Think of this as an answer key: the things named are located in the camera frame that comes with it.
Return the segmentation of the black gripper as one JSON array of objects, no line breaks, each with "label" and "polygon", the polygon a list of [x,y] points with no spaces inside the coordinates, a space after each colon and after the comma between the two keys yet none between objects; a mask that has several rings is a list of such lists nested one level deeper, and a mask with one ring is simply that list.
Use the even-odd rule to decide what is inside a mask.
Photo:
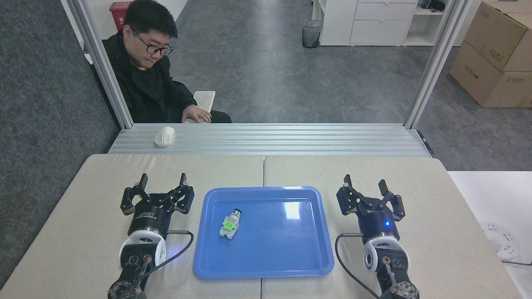
[{"label": "black gripper", "polygon": [[[125,188],[121,200],[121,210],[124,215],[134,213],[128,236],[139,230],[149,230],[167,238],[171,216],[174,211],[188,214],[194,199],[194,189],[187,183],[186,174],[182,173],[179,186],[163,194],[160,206],[154,206],[150,195],[145,192],[148,183],[148,175],[143,173],[139,183],[133,187]],[[133,205],[135,196],[140,201]]]},{"label": "black gripper", "polygon": [[381,236],[392,236],[400,240],[394,221],[401,221],[406,214],[401,195],[389,191],[384,179],[380,180],[378,186],[383,198],[378,199],[373,211],[370,210],[372,200],[353,188],[349,174],[344,176],[344,184],[336,193],[342,214],[357,214],[363,244]]}]

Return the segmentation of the person's hand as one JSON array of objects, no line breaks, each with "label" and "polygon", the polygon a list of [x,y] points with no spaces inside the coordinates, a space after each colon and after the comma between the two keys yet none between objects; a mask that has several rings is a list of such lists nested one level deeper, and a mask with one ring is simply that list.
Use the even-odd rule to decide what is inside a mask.
[{"label": "person's hand", "polygon": [[185,123],[189,118],[193,119],[196,123],[212,122],[212,115],[210,112],[198,107],[197,105],[189,105],[183,110],[181,122]]}]

